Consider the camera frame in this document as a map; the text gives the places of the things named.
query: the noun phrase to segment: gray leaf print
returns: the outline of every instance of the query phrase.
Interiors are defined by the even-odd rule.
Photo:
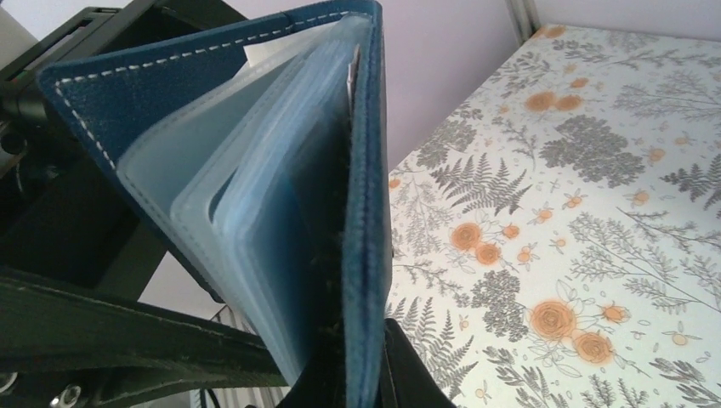
[[[433,233],[451,221],[450,209],[439,203],[436,195],[430,182],[418,183],[413,176],[409,176],[409,182],[400,188],[396,203],[403,205],[403,215],[410,220],[406,244],[415,256],[439,251],[440,239]]]
[[[393,258],[403,258],[405,254],[400,249],[403,244],[403,235],[398,232],[397,228],[391,230],[390,240],[393,243]]]
[[[571,274],[582,281],[603,281],[604,279],[626,279],[623,286],[631,293],[650,300],[655,308],[669,314],[685,312],[689,305],[698,304],[721,313],[717,293],[710,293],[714,303],[709,303],[684,290],[673,273],[668,259],[656,246],[640,246],[631,229],[614,219],[603,220],[584,212],[569,224],[573,237],[588,246],[581,251],[580,259],[571,261]],[[682,263],[687,275],[704,275],[702,269],[692,269],[689,263]]]
[[[553,394],[546,376],[539,367],[516,367],[513,355],[505,348],[486,347],[483,353],[496,366],[496,376],[509,387],[516,388],[519,406],[528,408],[569,408],[562,394]]]
[[[448,150],[464,152],[477,131],[466,121],[447,118],[418,150],[418,166],[438,167],[448,159]]]
[[[523,89],[536,86],[538,81],[549,72],[551,65],[542,59],[540,54],[529,51],[501,65],[491,74],[488,81],[490,83],[507,81],[506,92],[501,94],[501,97],[506,99]]]
[[[707,172],[701,170],[699,165],[694,163],[689,171],[680,168],[676,173],[661,177],[661,180],[677,185],[678,191],[682,193],[688,191],[691,202],[711,193],[703,205],[703,209],[708,210],[721,201],[721,155],[713,158]],[[721,218],[721,209],[716,212],[716,218]]]
[[[548,167],[572,166],[583,181],[606,179],[610,188],[631,184],[645,169],[640,156],[622,150],[628,141],[611,132],[605,120],[575,116],[556,130],[564,138],[547,142],[541,150]]]
[[[446,199],[457,197],[452,207],[465,204],[464,213],[478,208],[495,208],[498,215],[504,208],[513,214],[520,208],[519,201],[523,194],[531,188],[532,184],[520,188],[525,177],[524,172],[517,178],[510,178],[506,163],[501,159],[501,166],[494,174],[488,158],[484,153],[474,164],[473,157],[469,157],[465,165],[463,159],[458,159],[451,167],[447,165],[433,171],[431,177],[439,187],[445,187],[443,193]]]
[[[634,228],[649,242],[658,243],[661,238],[668,238],[687,255],[693,253],[691,244],[707,245],[721,253],[721,231],[719,230],[704,234],[698,232],[698,225],[692,222],[687,222],[682,226],[659,224],[668,215],[667,211],[635,213],[625,212],[620,208],[618,208],[618,211],[632,219],[636,223]]]
[[[675,71],[650,91],[643,85],[624,85],[613,107],[640,118],[681,115],[687,122],[716,122],[721,130],[721,101],[693,73]]]
[[[451,113],[451,117],[454,116],[460,117],[461,119],[472,119],[474,121],[483,119],[483,113],[480,109],[471,106],[471,103],[468,100],[464,101],[456,108],[456,110],[453,111],[453,113]]]
[[[453,348],[456,333],[451,312],[446,311],[446,323],[439,324],[435,320],[433,298],[426,301],[422,311],[418,310],[419,301],[418,297],[413,299],[407,311],[405,298],[395,308],[389,304],[386,316],[398,321],[435,383],[453,400],[461,393],[463,380],[478,365],[478,361],[461,365],[474,338],[471,336],[463,346]]]
[[[596,374],[589,377],[589,380],[593,391],[584,391],[581,393],[583,402],[587,408],[613,408],[615,406],[639,408],[644,406],[649,399],[648,392],[644,390],[639,392],[636,391],[636,388],[629,388],[626,382],[623,381],[623,378],[619,378],[618,393],[621,395],[621,398],[623,398],[623,401],[622,405],[614,405],[618,398],[610,382],[601,380]]]
[[[625,31],[610,31],[606,38],[606,41],[611,47],[620,48],[625,53],[631,53],[658,40],[658,36]]]
[[[491,271],[483,275],[471,289],[472,308],[488,308],[483,315],[485,330],[497,337],[505,337],[517,342],[528,334],[523,324],[525,307],[516,302],[520,291],[520,281],[507,270]]]
[[[679,55],[679,50],[669,49],[668,51],[656,52],[647,50],[631,55],[626,59],[614,61],[613,65],[623,65],[638,71],[641,64],[650,64],[655,68],[662,68],[666,64],[684,66],[686,63],[695,62],[706,68],[721,66],[721,57],[709,57],[707,54]]]
[[[650,364],[661,372],[661,377],[677,383],[676,389],[684,393],[684,400],[696,404],[699,408],[721,406],[721,393],[714,393],[708,388],[706,378],[691,363],[682,360],[672,363],[666,359],[656,359]]]
[[[438,289],[441,296],[450,294],[459,308],[468,306],[470,302],[468,294],[463,293],[463,286],[448,279],[448,269],[435,267],[427,259],[421,259],[414,264],[399,261],[394,263],[393,267],[405,271],[411,277],[413,285],[418,283],[419,278],[423,278],[427,289]]]
[[[505,121],[500,116],[493,118],[493,124],[496,126],[503,126],[501,132],[508,135],[507,141],[516,142],[520,147],[514,149],[514,153],[520,153],[523,156],[531,159],[533,163],[533,171],[536,171],[536,150],[538,137],[535,134],[528,134],[528,127],[524,125],[520,130],[514,128],[513,123],[506,119]]]
[[[582,60],[592,64],[606,62],[611,59],[611,54],[606,54],[603,45],[584,43],[578,41],[554,40],[556,51],[565,51],[565,57],[569,60]]]

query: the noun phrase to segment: white wall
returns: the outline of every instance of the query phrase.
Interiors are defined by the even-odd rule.
[[[536,0],[542,23],[721,41],[719,0]]]

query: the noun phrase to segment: blue leather wallet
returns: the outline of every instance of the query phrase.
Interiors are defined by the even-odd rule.
[[[372,28],[360,45],[350,118],[348,193],[341,208],[346,400],[348,407],[370,407],[378,391],[383,312],[391,280],[383,31],[378,3],[317,3],[187,37],[52,65],[38,81],[49,103],[89,155],[140,217],[153,225],[143,206],[123,189],[116,172],[136,139],[164,117],[231,79],[247,60],[243,46],[331,23],[348,13],[369,16]],[[190,254],[179,250],[162,229],[156,230],[176,258],[209,289]]]

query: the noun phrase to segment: white stitching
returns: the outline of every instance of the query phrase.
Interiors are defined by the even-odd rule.
[[[93,140],[95,142],[95,147],[97,147],[100,153],[103,154],[103,157],[108,161],[108,164],[111,165],[111,168],[115,170],[115,162],[108,155],[108,152],[105,151],[105,148],[103,148],[103,145],[100,143],[100,141],[95,138],[95,135],[92,132],[90,132],[90,129],[88,129],[88,124],[80,117],[76,110],[72,109],[70,101],[63,95],[63,91],[60,90],[61,83],[61,81],[57,81],[55,83],[55,93],[58,94],[61,99],[63,99],[63,102],[65,103],[65,105],[67,105],[68,108],[70,108],[72,115],[80,123],[80,126],[85,130],[85,133],[88,135],[90,140]]]
[[[307,19],[306,21],[296,21],[296,22],[294,22],[292,25],[289,25],[288,27],[285,27],[283,30],[274,30],[274,31],[272,31],[272,32],[270,32],[270,33],[265,32],[265,33],[263,33],[263,34],[258,34],[258,35],[252,36],[252,37],[248,37],[248,38],[246,38],[246,39],[239,38],[239,39],[235,40],[233,43],[235,43],[235,44],[240,44],[240,43],[243,43],[244,41],[252,41],[253,39],[258,38],[258,37],[263,38],[263,37],[267,37],[267,36],[269,36],[269,35],[271,35],[271,34],[272,34],[272,35],[280,34],[280,33],[283,32],[283,31],[290,31],[290,30],[292,29],[292,27],[295,26],[295,25],[296,25],[296,26],[300,26],[300,25],[305,24],[306,22],[312,22],[312,21],[315,21],[315,20],[323,20],[323,19],[325,19],[325,18],[327,18],[327,17],[332,17],[332,16],[336,16],[336,15],[346,15],[346,14],[348,14],[348,13],[349,13],[349,11],[343,11],[343,12],[340,12],[340,13],[330,13],[330,14],[319,15],[319,16],[317,16],[317,17],[313,17],[313,18]],[[224,42],[224,43],[220,44],[220,47],[226,48],[226,47],[229,47],[230,45],[231,45],[231,42]],[[211,46],[211,47],[208,47],[207,49],[205,49],[205,48],[197,49],[197,50],[195,51],[195,53],[182,53],[181,56],[183,56],[183,57],[190,57],[191,55],[197,55],[197,54],[205,53],[206,50],[213,51],[214,49],[218,49],[218,48],[219,48],[218,45],[213,45],[213,46]],[[168,57],[168,58],[166,58],[166,59],[156,60],[155,63],[157,63],[157,64],[162,64],[162,63],[166,62],[167,60],[177,60],[177,59],[179,59],[179,58],[180,58],[180,57],[179,57],[178,55],[171,55],[170,57]],[[148,68],[148,67],[150,67],[150,66],[153,66],[155,63],[153,63],[153,62],[146,62],[146,63],[142,64],[142,67],[143,67],[143,68]],[[114,70],[114,72],[127,71],[128,69],[130,69],[130,70],[132,70],[132,71],[138,70],[138,69],[140,69],[140,65],[129,65],[129,66],[127,66],[127,67],[125,67],[125,66],[119,66],[119,67],[117,67],[117,68]],[[107,77],[107,76],[111,75],[112,73],[113,73],[113,70],[102,71],[102,72],[100,72],[100,75],[103,76],[103,77]],[[87,78],[87,79],[95,79],[95,78],[98,78],[98,74],[89,74],[89,75],[86,75],[86,76],[75,76],[75,77],[73,77],[73,78],[62,78],[62,79],[60,79],[59,81],[57,81],[57,82],[55,83],[55,92],[58,94],[58,96],[60,96],[60,98],[61,98],[61,99],[63,100],[63,102],[65,103],[65,105],[66,105],[68,108],[70,108],[72,115],[78,120],[78,122],[80,123],[80,126],[82,127],[82,129],[85,130],[85,133],[88,135],[88,137],[95,142],[95,147],[97,147],[98,150],[99,150],[99,152],[102,153],[103,157],[107,160],[107,162],[108,162],[108,164],[111,166],[111,168],[112,168],[113,170],[115,170],[115,169],[116,169],[115,162],[110,158],[110,155],[108,155],[108,152],[105,150],[105,148],[104,148],[103,145],[100,143],[100,141],[95,138],[95,135],[94,135],[92,132],[90,132],[90,129],[88,129],[88,124],[80,117],[80,115],[77,113],[77,111],[72,108],[71,103],[70,103],[70,100],[68,100],[68,99],[63,95],[63,92],[60,90],[60,84],[62,84],[62,83],[68,83],[68,82],[73,82],[73,81],[75,81],[75,82],[80,82],[80,81],[82,81],[82,80],[84,80],[84,79],[86,79],[86,78]]]

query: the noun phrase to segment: floral patterned surface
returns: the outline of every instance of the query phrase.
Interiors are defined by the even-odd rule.
[[[544,27],[389,180],[458,406],[721,407],[721,44]]]

